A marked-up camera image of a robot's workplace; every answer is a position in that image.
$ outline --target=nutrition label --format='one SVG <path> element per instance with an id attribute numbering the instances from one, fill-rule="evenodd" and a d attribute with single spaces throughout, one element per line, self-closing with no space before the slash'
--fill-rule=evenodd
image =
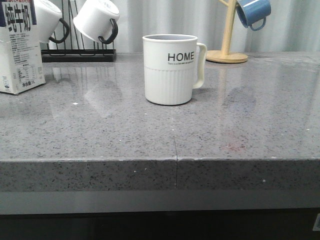
<path id="1" fill-rule="evenodd" d="M 37 72 L 36 72 L 36 66 L 28 65 L 24 67 L 19 67 L 17 69 L 18 72 L 18 78 L 22 85 L 22 87 L 27 87 L 36 82 L 37 79 Z"/>

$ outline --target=mug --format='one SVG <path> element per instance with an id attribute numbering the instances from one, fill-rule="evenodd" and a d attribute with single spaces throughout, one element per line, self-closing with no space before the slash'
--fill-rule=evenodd
<path id="1" fill-rule="evenodd" d="M 118 35 L 119 17 L 119 10 L 112 1 L 86 0 L 73 24 L 92 41 L 110 44 Z"/>
<path id="2" fill-rule="evenodd" d="M 182 34 L 155 34 L 142 39 L 146 99 L 161 105 L 188 102 L 193 89 L 204 83 L 206 45 L 198 43 L 196 36 Z M 200 52 L 194 84 L 197 46 Z"/>
<path id="3" fill-rule="evenodd" d="M 62 18 L 61 10 L 48 0 L 34 0 L 34 9 L 39 32 L 39 41 L 45 44 L 48 44 L 49 41 L 56 44 L 64 42 L 69 35 L 70 28 Z M 65 27 L 65 33 L 62 39 L 57 40 L 52 37 L 52 34 L 59 22 Z"/>
<path id="4" fill-rule="evenodd" d="M 266 24 L 266 17 L 271 14 L 269 0 L 238 0 L 235 9 L 243 26 L 250 27 L 253 31 L 262 29 Z M 261 19 L 263 19 L 262 25 L 253 28 L 252 24 Z"/>

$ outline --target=printed text on mug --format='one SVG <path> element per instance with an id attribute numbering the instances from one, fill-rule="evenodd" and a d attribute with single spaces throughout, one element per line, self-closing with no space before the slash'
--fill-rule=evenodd
<path id="1" fill-rule="evenodd" d="M 195 52 L 188 52 L 188 53 L 168 53 L 168 64 L 174 64 L 175 62 L 179 62 L 179 64 L 189 64 L 193 62 L 195 58 Z"/>

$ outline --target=mug rack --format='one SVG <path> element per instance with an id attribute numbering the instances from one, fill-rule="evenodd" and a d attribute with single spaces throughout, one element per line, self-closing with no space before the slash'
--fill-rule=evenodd
<path id="1" fill-rule="evenodd" d="M 69 36 L 62 43 L 48 43 L 41 50 L 42 62 L 114 62 L 117 59 L 115 44 L 109 45 L 94 42 L 84 37 L 74 26 L 73 18 L 77 16 L 79 9 L 76 0 L 67 0 L 67 11 L 65 14 L 66 0 L 61 0 L 62 18 L 70 27 Z"/>
<path id="2" fill-rule="evenodd" d="M 237 0 L 219 0 L 228 9 L 225 18 L 225 27 L 223 32 L 223 40 L 221 50 L 210 50 L 207 52 L 206 59 L 208 61 L 225 63 L 225 64 L 239 64 L 248 60 L 248 56 L 239 52 L 230 52 L 231 36 L 234 27 L 235 12 Z"/>

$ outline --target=wooden base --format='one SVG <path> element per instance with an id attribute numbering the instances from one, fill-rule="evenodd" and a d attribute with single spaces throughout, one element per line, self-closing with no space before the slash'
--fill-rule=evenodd
<path id="1" fill-rule="evenodd" d="M 229 52 L 228 55 L 222 55 L 220 50 L 211 50 L 207 52 L 206 59 L 217 63 L 240 64 L 246 62 L 248 60 L 248 56 L 238 52 Z"/>

